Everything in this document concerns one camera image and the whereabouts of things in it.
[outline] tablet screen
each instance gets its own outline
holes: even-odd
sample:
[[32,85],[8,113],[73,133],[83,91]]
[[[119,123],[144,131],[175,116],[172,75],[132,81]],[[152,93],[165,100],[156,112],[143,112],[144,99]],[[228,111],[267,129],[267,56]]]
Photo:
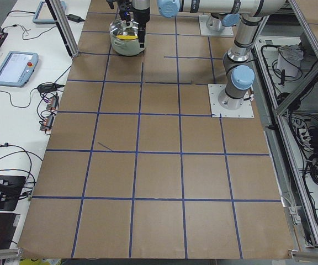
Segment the tablet screen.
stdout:
[[17,83],[31,58],[32,54],[10,54],[0,71],[0,82]]

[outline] blue circular cap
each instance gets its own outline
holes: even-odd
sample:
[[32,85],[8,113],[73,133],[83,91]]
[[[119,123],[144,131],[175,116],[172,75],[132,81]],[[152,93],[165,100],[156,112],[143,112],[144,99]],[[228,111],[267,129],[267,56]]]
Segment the blue circular cap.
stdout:
[[239,14],[228,14],[221,21],[222,25],[225,27],[232,27],[239,22],[240,15]]
[[157,5],[160,15],[166,18],[174,17],[180,10],[179,0],[157,0]]
[[232,70],[231,81],[237,89],[249,89],[254,80],[255,73],[246,65],[239,65]]

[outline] white mounting plate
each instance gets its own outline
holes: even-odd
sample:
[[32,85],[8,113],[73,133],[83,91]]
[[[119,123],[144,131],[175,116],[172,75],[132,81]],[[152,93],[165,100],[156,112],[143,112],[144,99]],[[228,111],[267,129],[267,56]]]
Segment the white mounting plate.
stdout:
[[226,37],[232,38],[234,37],[234,33],[232,32],[232,27],[226,27],[221,31],[214,31],[207,28],[207,20],[210,15],[199,15],[199,28],[201,29],[202,36],[216,36],[216,37]]
[[[230,110],[222,107],[218,102],[218,95],[220,91],[225,89],[225,84],[208,84],[210,110],[212,117],[228,117],[228,118],[254,118],[251,101],[244,101],[242,106],[236,110]],[[244,98],[248,98],[248,92],[246,92]]]

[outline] white surface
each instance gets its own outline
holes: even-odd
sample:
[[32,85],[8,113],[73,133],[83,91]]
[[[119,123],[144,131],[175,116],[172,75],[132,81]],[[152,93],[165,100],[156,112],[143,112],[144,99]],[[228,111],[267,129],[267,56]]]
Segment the white surface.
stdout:
[[[67,4],[66,13],[72,13],[85,18],[88,12],[91,0],[65,0]],[[35,11],[40,0],[18,0],[13,10]],[[36,25],[33,23],[33,15],[25,13],[11,13],[4,21],[2,27],[13,24],[20,24],[30,29],[29,36],[39,35],[41,32],[50,29],[54,25]],[[69,22],[76,41],[79,41],[84,23]],[[0,49],[0,65],[5,56],[10,51],[27,51],[39,54],[39,63],[29,82],[22,88],[3,87],[0,90],[12,94],[12,102],[15,105],[27,105],[29,102],[29,92],[37,85],[43,82],[54,82],[72,63],[68,56],[65,46],[57,28],[50,30],[41,37],[34,40],[22,40],[22,30],[20,27],[5,29],[8,32],[5,42]],[[65,84],[67,80],[66,73],[59,81],[59,84]],[[28,151],[35,152],[43,157],[49,137],[39,131],[39,117],[36,113],[36,106],[40,101],[37,91],[32,93],[31,104],[28,108],[14,108],[10,105],[9,95],[0,93],[0,144],[8,142],[13,145],[19,145]],[[40,110],[46,108],[46,103],[42,103]],[[0,147],[0,157],[15,151],[20,151],[15,147]],[[33,168],[31,173],[37,178],[41,162],[35,156],[31,156]],[[24,153],[18,153],[4,158],[0,161],[0,169],[17,168],[29,169],[29,160]],[[21,172],[0,172],[6,175],[22,175]],[[13,240],[18,242],[25,217],[28,211],[29,202],[21,200],[15,213],[20,214],[18,227],[15,231]]]
[[207,28],[207,20],[210,15],[199,15],[199,28],[201,29],[202,36],[217,36],[217,37],[227,37],[233,38],[234,33],[232,32],[232,27],[226,27],[221,31],[214,31]]
[[[237,110],[229,110],[222,107],[218,102],[218,95],[220,91],[225,89],[225,84],[208,84],[210,109],[212,117],[229,117],[229,118],[253,118],[253,110],[251,102],[249,100],[244,101],[242,106]],[[246,92],[244,98],[248,98],[249,95]]]

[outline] tablet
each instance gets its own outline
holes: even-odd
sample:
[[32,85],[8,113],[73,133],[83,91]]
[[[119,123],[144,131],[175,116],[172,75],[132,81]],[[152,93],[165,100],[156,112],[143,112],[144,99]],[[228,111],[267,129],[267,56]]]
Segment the tablet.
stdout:
[[[66,3],[61,1],[63,10],[66,10]],[[46,2],[40,2],[33,17],[35,24],[54,24],[55,21],[50,13],[49,7]]]
[[10,51],[0,66],[0,86],[24,86],[38,60],[38,54],[33,52]]

